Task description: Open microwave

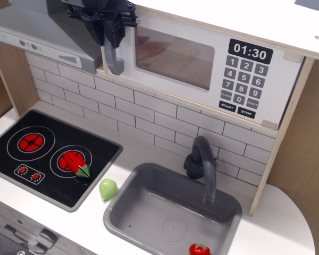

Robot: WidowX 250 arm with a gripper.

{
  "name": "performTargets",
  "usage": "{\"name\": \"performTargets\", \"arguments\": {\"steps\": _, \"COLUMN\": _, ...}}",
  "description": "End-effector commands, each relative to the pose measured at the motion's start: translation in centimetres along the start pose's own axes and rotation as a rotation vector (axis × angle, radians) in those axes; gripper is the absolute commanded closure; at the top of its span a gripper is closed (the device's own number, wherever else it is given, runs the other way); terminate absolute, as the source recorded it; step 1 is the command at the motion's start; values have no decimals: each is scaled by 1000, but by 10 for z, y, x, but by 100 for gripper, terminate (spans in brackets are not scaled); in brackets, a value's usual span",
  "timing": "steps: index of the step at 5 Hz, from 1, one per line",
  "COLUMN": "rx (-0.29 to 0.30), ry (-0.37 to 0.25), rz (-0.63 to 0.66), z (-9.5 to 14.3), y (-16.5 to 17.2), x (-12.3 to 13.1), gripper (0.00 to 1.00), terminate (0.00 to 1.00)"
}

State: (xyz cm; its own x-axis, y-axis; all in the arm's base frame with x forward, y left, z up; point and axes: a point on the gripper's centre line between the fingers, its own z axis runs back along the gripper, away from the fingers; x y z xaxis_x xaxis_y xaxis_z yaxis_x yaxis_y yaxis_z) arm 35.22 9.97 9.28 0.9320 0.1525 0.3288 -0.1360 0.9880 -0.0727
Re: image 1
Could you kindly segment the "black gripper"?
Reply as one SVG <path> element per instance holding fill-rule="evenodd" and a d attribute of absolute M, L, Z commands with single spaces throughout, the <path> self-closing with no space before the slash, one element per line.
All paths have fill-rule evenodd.
<path fill-rule="evenodd" d="M 125 26 L 137 27 L 136 5 L 130 1 L 62 1 L 68 16 L 83 20 L 94 41 L 104 46 L 104 30 L 114 49 L 125 37 Z"/>

